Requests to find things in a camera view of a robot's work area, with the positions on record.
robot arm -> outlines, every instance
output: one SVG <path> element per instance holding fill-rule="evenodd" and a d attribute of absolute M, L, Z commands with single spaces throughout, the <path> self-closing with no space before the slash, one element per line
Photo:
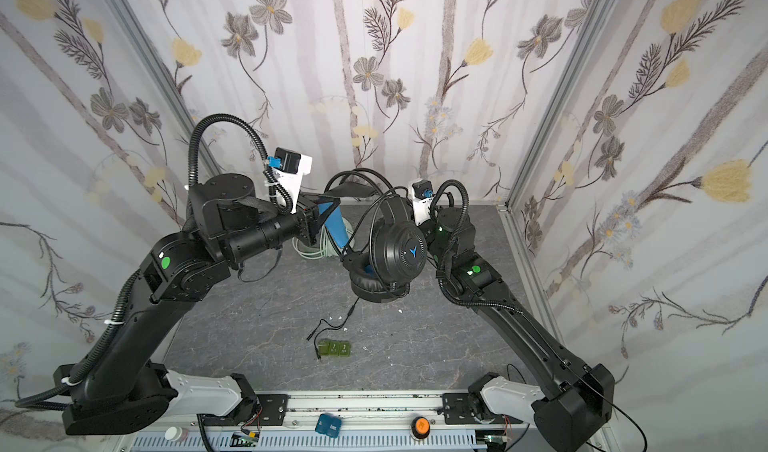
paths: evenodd
<path fill-rule="evenodd" d="M 247 127 L 231 116 L 216 117 Z M 307 162 L 285 150 L 276 153 L 279 161 L 267 158 L 258 135 L 250 131 L 260 145 L 271 201 L 256 198 L 253 182 L 240 174 L 222 174 L 199 184 L 196 159 L 191 159 L 197 157 L 194 145 L 202 130 L 214 122 L 209 117 L 200 121 L 190 140 L 187 211 L 194 220 L 181 232 L 159 240 L 131 276 L 118 300 L 120 320 L 110 325 L 108 340 L 103 336 L 80 363 L 59 367 L 54 381 L 63 385 L 21 399 L 18 407 L 62 410 L 70 435 L 129 434 L 164 414 L 214 414 L 222 418 L 219 424 L 235 425 L 258 410 L 256 395 L 244 376 L 186 376 L 151 363 L 150 356 L 184 314 L 230 276 L 230 269 L 239 270 L 248 258 L 294 237 L 314 246 L 325 220 L 340 204 L 338 197 L 369 196 L 374 188 L 367 192 L 358 182 L 344 182 L 347 176 L 360 174 L 350 171 L 340 174 L 337 188 L 319 195 L 300 193 L 300 177 L 296 180 L 295 175 L 308 172 Z M 369 285 L 373 277 L 360 277 L 364 274 L 360 264 L 351 264 L 358 262 L 352 258 L 360 252 L 341 250 L 350 277 L 358 277 L 352 279 L 352 290 L 372 302 L 404 296 L 409 280 L 426 261 L 426 256 L 417 255 L 423 246 L 424 253 L 428 251 L 441 265 L 438 282 L 446 298 L 483 316 L 539 384 L 522 387 L 489 374 L 470 388 L 478 411 L 532 420 L 556 450 L 576 450 L 610 418 L 613 377 L 602 365 L 590 368 L 557 342 L 515 301 L 493 266 L 476 253 L 475 227 L 466 214 L 466 190 L 461 208 L 436 210 L 431 200 L 425 201 L 432 197 L 432 187 L 424 182 L 419 183 L 418 197 L 412 197 L 420 201 L 418 207 L 408 207 L 397 194 L 388 196 L 394 190 L 391 186 L 374 202 L 384 215 L 369 257 L 378 282 Z M 71 401 L 44 402 L 56 395 L 68 395 Z"/>

green object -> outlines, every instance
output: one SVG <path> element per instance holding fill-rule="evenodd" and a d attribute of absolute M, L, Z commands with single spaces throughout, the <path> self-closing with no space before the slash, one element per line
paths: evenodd
<path fill-rule="evenodd" d="M 317 342 L 317 353 L 332 357 L 349 357 L 352 352 L 352 344 L 348 341 L 332 341 L 327 338 Z"/>
<path fill-rule="evenodd" d="M 317 343 L 317 353 L 320 355 L 328 355 L 328 348 L 330 346 L 330 340 L 324 338 Z"/>

coiled cable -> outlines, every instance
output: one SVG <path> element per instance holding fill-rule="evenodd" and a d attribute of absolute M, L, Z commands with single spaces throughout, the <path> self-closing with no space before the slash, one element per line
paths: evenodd
<path fill-rule="evenodd" d="M 189 181 L 189 187 L 197 185 L 197 154 L 200 151 L 200 140 L 203 138 L 203 132 L 205 130 L 215 124 L 216 122 L 230 122 L 237 126 L 239 126 L 241 129 L 245 130 L 248 133 L 248 136 L 250 137 L 251 141 L 256 146 L 256 150 L 259 153 L 259 157 L 261 158 L 262 163 L 264 164 L 264 176 L 266 177 L 266 181 L 268 184 L 268 190 L 270 194 L 270 202 L 274 204 L 275 207 L 277 207 L 277 211 L 281 214 L 290 214 L 291 211 L 293 211 L 293 198 L 290 196 L 287 190 L 277 181 L 277 178 L 275 178 L 275 174 L 272 171 L 272 167 L 270 167 L 269 164 L 269 157 L 266 153 L 266 148 L 264 147 L 264 143 L 261 141 L 261 138 L 259 137 L 259 134 L 256 133 L 253 127 L 251 127 L 248 122 L 242 120 L 239 117 L 232 116 L 227 113 L 215 113 L 213 115 L 209 115 L 207 117 L 204 117 L 201 121 L 197 123 L 194 130 L 192 131 L 192 136 L 190 137 L 190 148 L 189 148 L 189 175 L 188 175 L 188 181 Z M 281 206 L 279 203 L 277 203 L 277 194 L 276 191 L 280 194 L 281 197 L 283 197 L 283 201 L 285 201 L 285 205 Z M 192 214 L 192 201 L 187 201 L 187 217 L 191 217 Z"/>

headphone ear cup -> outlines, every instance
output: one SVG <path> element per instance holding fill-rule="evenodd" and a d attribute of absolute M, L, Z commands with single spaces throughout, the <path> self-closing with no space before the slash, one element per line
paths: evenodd
<path fill-rule="evenodd" d="M 394 292 L 390 292 L 389 288 L 382 284 L 374 274 L 369 274 L 366 271 L 366 267 L 370 265 L 370 256 L 368 252 L 360 254 L 352 261 L 352 264 L 348 267 L 350 271 L 350 282 L 352 284 L 352 292 L 358 297 L 368 302 L 375 302 L 382 304 L 391 302 L 403 297 L 408 293 L 405 287 L 400 287 Z"/>

headphones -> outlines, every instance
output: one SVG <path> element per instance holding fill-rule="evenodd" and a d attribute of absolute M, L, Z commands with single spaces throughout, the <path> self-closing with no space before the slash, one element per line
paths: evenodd
<path fill-rule="evenodd" d="M 427 244 L 408 213 L 408 202 L 400 196 L 385 198 L 383 217 L 373 224 L 371 247 L 344 257 L 350 272 L 352 292 L 369 302 L 384 303 L 403 298 L 411 280 L 424 269 Z"/>

